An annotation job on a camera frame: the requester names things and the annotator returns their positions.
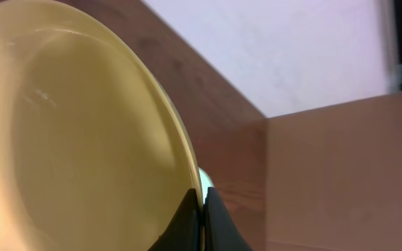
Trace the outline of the light blue plate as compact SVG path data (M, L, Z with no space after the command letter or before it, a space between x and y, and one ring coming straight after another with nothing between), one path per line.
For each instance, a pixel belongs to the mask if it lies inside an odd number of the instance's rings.
M199 174L200 174L200 182L202 186L202 196L203 196L203 201L207 198L208 194L208 189L210 187L213 187L214 184L210 178L210 176L206 173L205 170L203 170L201 167L198 168Z

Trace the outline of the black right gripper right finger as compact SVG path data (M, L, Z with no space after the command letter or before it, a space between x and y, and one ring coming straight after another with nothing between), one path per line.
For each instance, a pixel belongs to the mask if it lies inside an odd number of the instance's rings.
M214 187L207 189L204 203L204 234L206 251L252 251Z

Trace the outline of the yellow plate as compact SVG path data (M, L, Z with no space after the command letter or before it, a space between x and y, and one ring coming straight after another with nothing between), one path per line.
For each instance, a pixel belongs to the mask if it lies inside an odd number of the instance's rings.
M202 188L163 87L58 1L0 3L0 250L147 250Z

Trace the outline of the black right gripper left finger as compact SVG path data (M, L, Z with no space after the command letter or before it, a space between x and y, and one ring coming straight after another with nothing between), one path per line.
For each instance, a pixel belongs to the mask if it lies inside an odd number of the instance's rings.
M199 251L200 209L195 188L189 189L169 225L149 251Z

